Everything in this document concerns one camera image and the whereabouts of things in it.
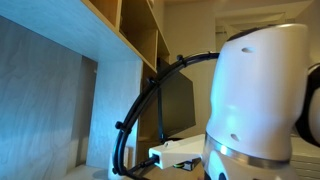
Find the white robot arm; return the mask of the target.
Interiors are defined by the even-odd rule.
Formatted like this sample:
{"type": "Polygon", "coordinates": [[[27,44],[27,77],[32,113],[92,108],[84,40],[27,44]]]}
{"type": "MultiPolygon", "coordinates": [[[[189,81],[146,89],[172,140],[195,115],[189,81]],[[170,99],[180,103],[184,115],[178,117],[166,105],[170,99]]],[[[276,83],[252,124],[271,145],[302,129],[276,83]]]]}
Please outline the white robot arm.
{"type": "Polygon", "coordinates": [[[299,180],[291,132],[306,103],[308,58],[304,24],[228,38],[213,77],[204,180],[299,180]]]}

